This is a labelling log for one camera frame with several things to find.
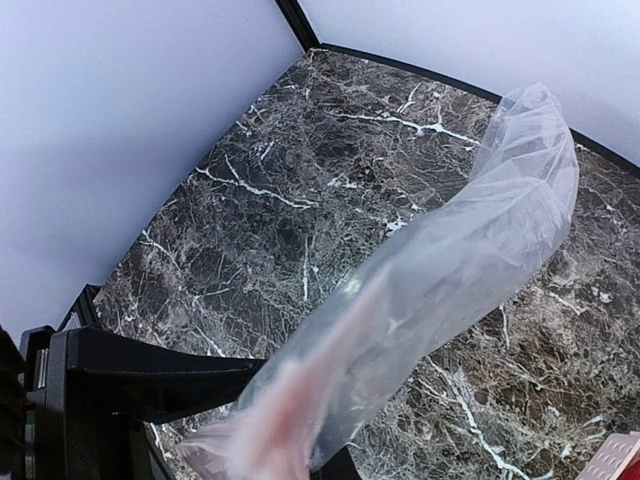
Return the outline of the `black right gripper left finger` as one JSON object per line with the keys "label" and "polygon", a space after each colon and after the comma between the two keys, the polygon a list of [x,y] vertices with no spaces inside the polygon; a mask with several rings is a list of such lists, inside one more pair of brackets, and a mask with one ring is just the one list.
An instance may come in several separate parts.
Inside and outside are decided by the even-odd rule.
{"label": "black right gripper left finger", "polygon": [[261,359],[197,356],[96,327],[28,330],[22,479],[171,479],[147,432],[234,402]]}

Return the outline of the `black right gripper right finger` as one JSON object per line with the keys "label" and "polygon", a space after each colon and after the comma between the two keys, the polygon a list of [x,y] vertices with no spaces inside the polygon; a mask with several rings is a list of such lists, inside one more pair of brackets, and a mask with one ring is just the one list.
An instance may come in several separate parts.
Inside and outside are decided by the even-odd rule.
{"label": "black right gripper right finger", "polygon": [[360,480],[349,450],[343,447],[322,468],[313,472],[311,480]]}

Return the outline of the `clear zip top bag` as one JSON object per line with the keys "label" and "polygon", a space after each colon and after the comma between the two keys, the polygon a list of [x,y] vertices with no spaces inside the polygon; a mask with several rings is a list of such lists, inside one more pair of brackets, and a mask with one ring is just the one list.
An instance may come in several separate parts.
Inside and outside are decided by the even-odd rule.
{"label": "clear zip top bag", "polygon": [[541,269],[568,236],[578,182],[557,99],[542,84],[504,96],[468,183],[387,239],[180,455],[205,479],[308,478],[424,355]]}

